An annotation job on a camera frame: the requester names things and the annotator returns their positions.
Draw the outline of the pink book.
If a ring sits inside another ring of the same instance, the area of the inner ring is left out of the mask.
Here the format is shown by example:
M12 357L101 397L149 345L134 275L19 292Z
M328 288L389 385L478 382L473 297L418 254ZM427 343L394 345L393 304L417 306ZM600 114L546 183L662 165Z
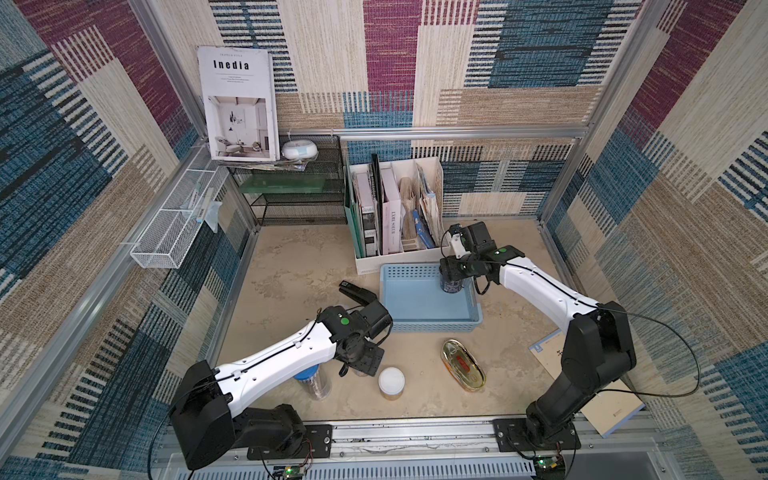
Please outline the pink book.
M397 179L391 168L381 170L384 193L383 251L385 255L401 253L402 201Z

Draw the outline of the grey round tin can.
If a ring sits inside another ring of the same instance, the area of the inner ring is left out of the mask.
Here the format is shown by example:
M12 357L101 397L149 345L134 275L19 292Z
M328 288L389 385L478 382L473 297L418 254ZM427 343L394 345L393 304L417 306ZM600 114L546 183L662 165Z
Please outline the grey round tin can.
M464 275L456 267L447 263L440 264L440 286L441 289L449 294L458 293L463 289Z

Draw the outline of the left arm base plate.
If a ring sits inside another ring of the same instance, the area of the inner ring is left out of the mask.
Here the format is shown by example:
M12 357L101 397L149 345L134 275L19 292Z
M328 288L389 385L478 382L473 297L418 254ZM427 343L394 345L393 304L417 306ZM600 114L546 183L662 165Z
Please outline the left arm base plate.
M296 440L290 440L287 447L277 450L266 447L249 447L247 459L288 460L288 459L327 459L333 446L333 426L331 424L308 424L305 433Z

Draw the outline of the green cutting mat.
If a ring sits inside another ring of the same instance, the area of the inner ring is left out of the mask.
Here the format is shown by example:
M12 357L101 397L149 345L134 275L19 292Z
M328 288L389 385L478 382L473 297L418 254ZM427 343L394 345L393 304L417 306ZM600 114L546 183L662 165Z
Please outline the green cutting mat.
M239 190L248 194L305 194L322 193L326 179L308 174L253 175L245 180Z

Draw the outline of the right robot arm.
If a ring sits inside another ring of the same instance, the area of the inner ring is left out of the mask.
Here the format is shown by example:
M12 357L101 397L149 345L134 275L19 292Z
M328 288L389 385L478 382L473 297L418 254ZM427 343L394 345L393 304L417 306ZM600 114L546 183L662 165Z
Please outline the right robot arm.
M532 449L548 449L571 433L575 414L600 393L614 393L614 382L637 364L630 312L616 302L600 303L540 269L521 250L499 246L487 226L454 224L439 246L441 287L459 291L465 281L484 278L526 299L565 334L561 372L548 390L526 409L520 435Z

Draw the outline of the white round device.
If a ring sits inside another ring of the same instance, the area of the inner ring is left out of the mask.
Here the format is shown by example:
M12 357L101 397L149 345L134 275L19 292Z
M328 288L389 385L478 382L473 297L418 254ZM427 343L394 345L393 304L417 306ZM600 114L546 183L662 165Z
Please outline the white round device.
M311 161L319 155L317 145L310 140L289 140L281 148L282 156L290 161Z

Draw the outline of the clear jar blue lid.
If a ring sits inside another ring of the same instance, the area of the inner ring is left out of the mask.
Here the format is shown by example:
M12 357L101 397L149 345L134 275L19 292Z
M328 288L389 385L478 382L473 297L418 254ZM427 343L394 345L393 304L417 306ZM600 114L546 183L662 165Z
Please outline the clear jar blue lid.
M298 373L294 379L314 400L324 400L330 394L331 382L320 364Z

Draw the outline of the green folder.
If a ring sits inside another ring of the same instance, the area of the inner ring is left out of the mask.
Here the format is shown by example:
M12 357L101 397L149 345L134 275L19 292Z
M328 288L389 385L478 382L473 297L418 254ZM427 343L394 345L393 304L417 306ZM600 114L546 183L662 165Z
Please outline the green folder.
M365 240L361 226L360 211L354 195L352 173L348 167L344 168L344 188L344 210L346 220L353 238L355 258L359 260L366 257Z

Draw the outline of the white file organizer box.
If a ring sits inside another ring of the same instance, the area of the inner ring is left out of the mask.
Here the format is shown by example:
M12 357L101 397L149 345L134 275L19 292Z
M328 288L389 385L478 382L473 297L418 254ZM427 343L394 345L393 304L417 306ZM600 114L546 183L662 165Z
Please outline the white file organizer box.
M443 170L435 157L382 162L377 155L367 164L345 165L352 173L354 195L364 233L366 257L355 265L360 275L376 273L385 264L435 262L439 257L443 228ZM381 170L391 168L402 201L402 252L383 251L383 202ZM417 238L411 211L417 209L434 240L426 249Z

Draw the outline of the black stapler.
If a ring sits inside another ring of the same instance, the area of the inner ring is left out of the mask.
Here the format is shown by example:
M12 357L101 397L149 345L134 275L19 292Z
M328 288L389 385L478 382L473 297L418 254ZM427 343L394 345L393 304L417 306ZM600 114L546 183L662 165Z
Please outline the black stapler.
M346 280L340 282L339 292L361 306L367 306L378 300L376 293Z

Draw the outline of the oval gold fish tin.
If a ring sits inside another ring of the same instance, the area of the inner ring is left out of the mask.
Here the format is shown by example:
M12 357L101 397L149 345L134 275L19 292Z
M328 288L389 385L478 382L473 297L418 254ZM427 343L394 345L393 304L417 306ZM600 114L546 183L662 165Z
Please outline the oval gold fish tin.
M441 347L441 360L452 378L466 391L478 392L486 383L486 375L466 349L456 339L446 340Z

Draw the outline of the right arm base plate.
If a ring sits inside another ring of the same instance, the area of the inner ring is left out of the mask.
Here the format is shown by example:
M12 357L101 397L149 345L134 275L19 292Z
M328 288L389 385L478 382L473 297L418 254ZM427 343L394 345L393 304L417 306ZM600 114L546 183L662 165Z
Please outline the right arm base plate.
M572 422L550 427L518 416L494 419L492 427L500 452L573 451L582 447Z

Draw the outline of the light blue plastic basket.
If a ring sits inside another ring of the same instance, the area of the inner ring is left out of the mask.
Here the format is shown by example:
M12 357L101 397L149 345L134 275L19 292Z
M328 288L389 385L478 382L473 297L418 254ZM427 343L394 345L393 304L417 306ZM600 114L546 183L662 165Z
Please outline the light blue plastic basket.
M394 333L471 332L483 322L473 282L466 279L457 293L445 292L437 263L383 265L379 300Z

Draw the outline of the small orange can white lid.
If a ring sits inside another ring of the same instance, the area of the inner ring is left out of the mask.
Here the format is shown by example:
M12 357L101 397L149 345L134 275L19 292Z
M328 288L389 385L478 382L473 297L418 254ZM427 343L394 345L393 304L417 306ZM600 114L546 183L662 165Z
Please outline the small orange can white lid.
M403 394L405 386L405 375L396 367L387 367L378 376L379 390L388 400L398 399Z

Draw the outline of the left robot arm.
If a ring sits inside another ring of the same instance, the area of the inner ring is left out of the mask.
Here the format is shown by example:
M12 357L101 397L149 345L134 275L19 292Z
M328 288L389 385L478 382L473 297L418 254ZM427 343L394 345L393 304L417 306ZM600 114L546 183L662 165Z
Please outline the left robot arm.
M254 402L331 360L344 371L375 375L392 325L379 301L351 311L330 306L293 335L249 357L218 367L205 360L193 364L168 410L187 469L199 471L238 448L279 458L303 454L307 429L297 411L289 404L256 408Z

